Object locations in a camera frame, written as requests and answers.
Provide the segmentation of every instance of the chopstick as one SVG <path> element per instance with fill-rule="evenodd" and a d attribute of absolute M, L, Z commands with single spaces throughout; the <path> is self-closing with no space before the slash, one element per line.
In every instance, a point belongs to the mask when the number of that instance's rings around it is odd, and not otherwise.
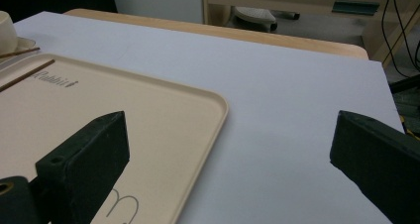
<path fill-rule="evenodd" d="M 20 82 L 20 81 L 24 80 L 25 78 L 27 78 L 27 77 L 29 77 L 29 76 L 33 75 L 34 73 L 36 73 L 36 72 L 38 72 L 38 71 L 40 71 L 40 70 L 42 70 L 42 69 L 46 68 L 47 66 L 51 65 L 51 64 L 52 64 L 52 63 L 54 63 L 54 62 L 55 62 L 55 60 L 54 60 L 54 59 L 52 59 L 52 60 L 50 60 L 50 61 L 47 61 L 47 62 L 45 62 L 45 63 L 41 64 L 40 66 L 38 66 L 38 67 L 36 67 L 36 68 L 32 69 L 31 71 L 29 71 L 29 72 L 27 72 L 27 73 L 25 73 L 25 74 L 23 74 L 23 75 L 21 75 L 21 76 L 19 76 L 19 77 L 15 78 L 15 79 L 13 79 L 12 81 L 10 81 L 10 82 L 8 82 L 8 83 L 6 83 L 6 84 L 4 84 L 4 85 L 0 86 L 0 92 L 3 92 L 4 90 L 6 90 L 6 89 L 10 88 L 11 86 L 13 86 L 13 85 L 15 85 L 16 83 L 18 83 L 18 82 Z"/>
<path fill-rule="evenodd" d="M 9 54 L 2 54 L 2 55 L 0 55 L 0 58 L 10 57 L 10 56 L 18 56 L 20 54 L 25 54 L 25 53 L 30 53 L 30 52 L 37 51 L 39 49 L 40 48 L 32 48 L 32 49 L 21 50 L 21 51 L 14 52 L 14 53 L 9 53 Z"/>

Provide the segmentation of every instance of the cup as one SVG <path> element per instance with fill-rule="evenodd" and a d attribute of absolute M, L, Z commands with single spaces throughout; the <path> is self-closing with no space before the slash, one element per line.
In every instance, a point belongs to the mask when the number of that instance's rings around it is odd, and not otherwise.
<path fill-rule="evenodd" d="M 18 46 L 18 36 L 10 15 L 0 11 L 0 55 L 12 53 Z"/>

